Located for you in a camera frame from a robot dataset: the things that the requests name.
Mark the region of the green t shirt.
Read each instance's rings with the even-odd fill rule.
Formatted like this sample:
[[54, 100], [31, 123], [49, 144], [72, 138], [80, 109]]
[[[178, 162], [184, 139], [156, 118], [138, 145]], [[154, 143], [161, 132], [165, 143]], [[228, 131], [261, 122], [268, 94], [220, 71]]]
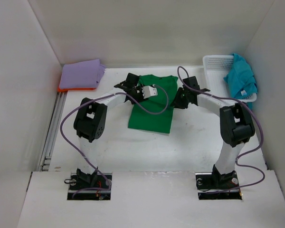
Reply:
[[[177, 80], [178, 78], [176, 76], [141, 76], [139, 82], [143, 85], [157, 85], [160, 86], [160, 88], [157, 89], [157, 96], [150, 97], [147, 101], [141, 103], [148, 112], [145, 112], [137, 104], [133, 105], [128, 128], [169, 134], [173, 118], [173, 107], [171, 103], [177, 93]], [[159, 113], [160, 111], [163, 111], [163, 113], [157, 115], [149, 113]]]

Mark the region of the lavender t shirt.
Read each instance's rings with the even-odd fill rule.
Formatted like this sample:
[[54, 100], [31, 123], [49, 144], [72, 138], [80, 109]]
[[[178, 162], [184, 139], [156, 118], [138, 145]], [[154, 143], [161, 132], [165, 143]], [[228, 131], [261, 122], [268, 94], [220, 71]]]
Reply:
[[97, 88], [105, 74], [106, 67], [100, 59], [65, 64], [59, 88]]

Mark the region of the teal t shirt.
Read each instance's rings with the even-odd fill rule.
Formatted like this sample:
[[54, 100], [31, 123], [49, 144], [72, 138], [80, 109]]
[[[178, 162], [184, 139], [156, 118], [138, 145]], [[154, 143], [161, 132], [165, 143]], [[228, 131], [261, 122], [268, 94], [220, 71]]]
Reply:
[[230, 96], [235, 99], [245, 99], [252, 94], [257, 94], [257, 82], [251, 66], [236, 53], [233, 56], [233, 64], [229, 73], [224, 77], [228, 85]]

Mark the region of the orange t shirt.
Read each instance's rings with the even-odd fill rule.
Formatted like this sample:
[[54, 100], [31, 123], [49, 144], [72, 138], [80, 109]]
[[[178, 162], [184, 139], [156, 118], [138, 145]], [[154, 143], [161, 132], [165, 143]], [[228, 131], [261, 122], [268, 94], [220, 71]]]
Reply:
[[57, 92], [63, 93], [63, 92], [68, 92], [68, 91], [93, 91], [96, 90], [96, 88], [66, 88], [66, 89], [61, 89], [57, 88]]

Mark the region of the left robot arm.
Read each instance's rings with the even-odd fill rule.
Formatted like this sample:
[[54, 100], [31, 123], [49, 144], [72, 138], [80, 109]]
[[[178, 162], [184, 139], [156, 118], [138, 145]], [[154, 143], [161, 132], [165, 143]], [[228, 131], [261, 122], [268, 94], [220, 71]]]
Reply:
[[90, 144], [99, 139], [105, 129], [107, 112], [133, 97], [137, 102], [143, 102], [157, 95], [157, 89], [139, 82], [141, 77], [129, 73], [126, 80], [116, 84], [114, 88], [104, 96], [109, 98], [91, 103], [78, 110], [74, 129], [79, 137], [80, 150], [95, 167], [97, 167], [97, 153], [92, 151]]

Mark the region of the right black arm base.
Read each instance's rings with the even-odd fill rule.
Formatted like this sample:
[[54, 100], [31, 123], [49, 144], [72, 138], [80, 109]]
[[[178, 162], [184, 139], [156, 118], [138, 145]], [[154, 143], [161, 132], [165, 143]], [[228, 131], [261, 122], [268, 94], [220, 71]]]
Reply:
[[210, 172], [196, 173], [199, 200], [242, 200], [236, 172], [224, 175], [221, 180]]

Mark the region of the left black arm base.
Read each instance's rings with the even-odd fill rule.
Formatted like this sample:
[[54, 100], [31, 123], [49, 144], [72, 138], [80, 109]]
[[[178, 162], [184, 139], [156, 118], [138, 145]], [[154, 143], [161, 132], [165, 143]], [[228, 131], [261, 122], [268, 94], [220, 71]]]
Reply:
[[111, 199], [111, 191], [107, 190], [108, 186], [101, 175], [98, 175], [91, 183], [87, 183], [75, 173], [71, 173], [70, 178], [65, 179], [64, 183], [68, 186], [67, 200], [100, 201]]

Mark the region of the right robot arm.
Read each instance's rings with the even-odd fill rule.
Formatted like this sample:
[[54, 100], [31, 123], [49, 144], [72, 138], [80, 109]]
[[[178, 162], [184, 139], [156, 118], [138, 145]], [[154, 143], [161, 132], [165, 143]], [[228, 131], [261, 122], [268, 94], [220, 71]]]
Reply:
[[223, 146], [210, 180], [214, 187], [222, 188], [233, 178], [236, 158], [255, 134], [252, 117], [244, 105], [211, 95], [207, 89], [201, 90], [195, 76], [183, 79], [182, 83], [171, 106], [186, 109], [189, 104], [194, 104], [219, 117]]

